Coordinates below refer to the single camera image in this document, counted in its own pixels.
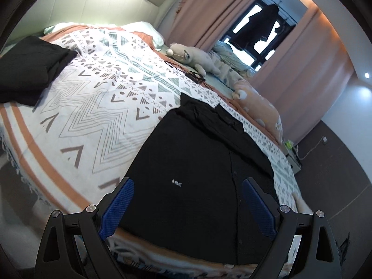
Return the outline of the white bedside cabinet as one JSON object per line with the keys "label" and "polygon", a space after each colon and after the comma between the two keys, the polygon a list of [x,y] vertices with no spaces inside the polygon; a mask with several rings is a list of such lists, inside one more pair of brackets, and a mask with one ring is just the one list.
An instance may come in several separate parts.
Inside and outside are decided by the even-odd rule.
{"label": "white bedside cabinet", "polygon": [[302,164],[297,154],[294,151],[294,145],[290,140],[283,141],[284,144],[284,155],[286,156],[288,163],[291,166],[292,172],[297,174],[301,171]]}

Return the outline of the folded black garment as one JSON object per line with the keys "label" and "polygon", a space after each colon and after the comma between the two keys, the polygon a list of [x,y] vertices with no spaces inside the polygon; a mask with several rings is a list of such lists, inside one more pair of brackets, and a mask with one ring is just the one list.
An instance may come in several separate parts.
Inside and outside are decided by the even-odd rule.
{"label": "folded black garment", "polygon": [[77,55],[38,37],[24,38],[1,57],[1,103],[35,106]]}

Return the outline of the black button-up shirt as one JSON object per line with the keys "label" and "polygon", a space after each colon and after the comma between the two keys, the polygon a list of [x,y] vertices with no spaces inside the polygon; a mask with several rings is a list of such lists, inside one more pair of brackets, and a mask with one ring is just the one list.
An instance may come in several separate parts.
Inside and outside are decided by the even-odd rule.
{"label": "black button-up shirt", "polygon": [[149,243],[213,263],[261,261],[270,239],[243,197],[253,178],[272,196],[268,157],[222,106],[181,95],[127,171],[134,196],[120,228]]}

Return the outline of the beige seal plush toy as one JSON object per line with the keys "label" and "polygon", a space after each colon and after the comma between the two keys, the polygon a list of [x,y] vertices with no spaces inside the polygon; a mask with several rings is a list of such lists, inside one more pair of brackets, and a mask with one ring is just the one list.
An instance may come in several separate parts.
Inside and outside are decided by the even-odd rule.
{"label": "beige seal plush toy", "polygon": [[211,73],[215,76],[221,73],[221,71],[214,65],[214,62],[209,55],[196,47],[172,43],[166,50],[166,55],[172,57],[181,64],[194,68],[203,77],[205,77],[207,73]]}

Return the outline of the cream padded headboard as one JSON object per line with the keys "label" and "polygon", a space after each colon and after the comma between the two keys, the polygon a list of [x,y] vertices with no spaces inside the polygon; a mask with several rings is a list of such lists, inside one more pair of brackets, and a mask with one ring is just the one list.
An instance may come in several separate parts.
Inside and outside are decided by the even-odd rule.
{"label": "cream padded headboard", "polygon": [[176,0],[1,0],[1,46],[64,22],[159,27]]}

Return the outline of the peach cartoon pillow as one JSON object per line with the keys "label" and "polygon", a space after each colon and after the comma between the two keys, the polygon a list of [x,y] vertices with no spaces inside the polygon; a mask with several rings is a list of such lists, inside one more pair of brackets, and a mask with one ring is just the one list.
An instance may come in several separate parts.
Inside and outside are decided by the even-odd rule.
{"label": "peach cartoon pillow", "polygon": [[233,85],[233,89],[233,99],[281,145],[283,136],[282,121],[274,105],[261,96],[244,79],[237,81]]}

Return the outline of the black hanging jacket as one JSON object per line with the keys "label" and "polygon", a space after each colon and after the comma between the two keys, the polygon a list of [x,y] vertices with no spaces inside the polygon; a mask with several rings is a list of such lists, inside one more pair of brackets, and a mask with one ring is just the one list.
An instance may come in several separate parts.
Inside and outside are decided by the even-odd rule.
{"label": "black hanging jacket", "polygon": [[277,4],[270,4],[249,17],[249,22],[244,25],[229,42],[238,50],[248,47],[253,48],[258,41],[267,41],[272,28],[277,20],[279,7]]}

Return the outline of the crumpled light green blanket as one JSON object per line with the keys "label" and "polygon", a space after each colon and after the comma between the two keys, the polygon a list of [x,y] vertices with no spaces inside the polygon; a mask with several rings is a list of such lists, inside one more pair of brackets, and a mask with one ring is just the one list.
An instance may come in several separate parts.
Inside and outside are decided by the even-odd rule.
{"label": "crumpled light green blanket", "polygon": [[214,65],[221,71],[218,78],[224,83],[233,82],[233,79],[253,80],[256,71],[236,56],[231,46],[225,42],[217,41],[209,52]]}

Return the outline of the patterned white duvet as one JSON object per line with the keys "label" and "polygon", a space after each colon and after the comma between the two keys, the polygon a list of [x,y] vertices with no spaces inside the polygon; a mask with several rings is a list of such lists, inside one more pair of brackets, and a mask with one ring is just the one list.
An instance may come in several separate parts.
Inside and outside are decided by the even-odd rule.
{"label": "patterned white duvet", "polygon": [[279,144],[235,101],[196,84],[145,33],[69,27],[40,38],[78,55],[35,106],[1,103],[1,141],[25,183],[51,207],[77,212],[123,179],[140,148],[186,94],[222,106],[268,157],[281,204],[299,191]]}

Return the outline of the pink curtain right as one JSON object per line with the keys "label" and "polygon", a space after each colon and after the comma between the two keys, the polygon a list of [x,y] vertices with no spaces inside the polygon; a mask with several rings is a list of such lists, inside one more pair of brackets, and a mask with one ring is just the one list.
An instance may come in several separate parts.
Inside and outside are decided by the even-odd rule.
{"label": "pink curtain right", "polygon": [[285,139],[300,142],[343,93],[354,66],[321,10],[307,9],[253,78],[281,116]]}

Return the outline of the pink curtain left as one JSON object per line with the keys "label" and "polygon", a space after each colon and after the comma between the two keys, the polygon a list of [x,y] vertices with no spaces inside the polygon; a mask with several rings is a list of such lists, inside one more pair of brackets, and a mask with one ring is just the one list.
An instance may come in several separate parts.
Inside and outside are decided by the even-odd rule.
{"label": "pink curtain left", "polygon": [[182,0],[167,44],[209,51],[255,0]]}

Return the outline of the white pillow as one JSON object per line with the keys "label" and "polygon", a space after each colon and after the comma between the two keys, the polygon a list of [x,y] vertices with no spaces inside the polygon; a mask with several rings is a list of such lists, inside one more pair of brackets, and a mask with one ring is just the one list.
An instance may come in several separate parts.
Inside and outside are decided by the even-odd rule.
{"label": "white pillow", "polygon": [[80,28],[80,29],[84,29],[84,28],[88,28],[88,27],[92,27],[92,28],[113,28],[113,29],[118,29],[118,28],[121,28],[127,32],[132,32],[132,33],[145,33],[147,34],[148,36],[151,36],[152,39],[153,39],[153,45],[154,47],[157,49],[157,50],[160,50],[163,48],[164,46],[164,38],[163,38],[163,35],[160,34],[154,26],[152,26],[151,23],[148,23],[148,22],[145,22],[145,21],[137,21],[137,22],[134,22],[134,23],[129,23],[129,24],[126,24],[126,25],[122,25],[122,26],[117,26],[115,24],[84,24],[84,23],[76,23],[76,22],[62,22],[62,23],[58,23],[56,25],[52,25],[50,27],[47,27],[43,30],[43,34],[44,35],[49,35],[51,33],[54,33],[54,32],[58,32],[60,30],[63,30],[63,29],[66,29],[66,28],[69,28],[69,27],[73,27],[73,28]]}

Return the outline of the pink curtain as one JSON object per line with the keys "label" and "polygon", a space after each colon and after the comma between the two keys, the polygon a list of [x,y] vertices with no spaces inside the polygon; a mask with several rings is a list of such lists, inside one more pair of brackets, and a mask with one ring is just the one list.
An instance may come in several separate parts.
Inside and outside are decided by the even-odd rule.
{"label": "pink curtain", "polygon": [[167,44],[209,51],[255,0],[182,0]]}
{"label": "pink curtain", "polygon": [[307,9],[253,78],[281,116],[285,139],[300,142],[343,93],[354,66],[321,10]]}

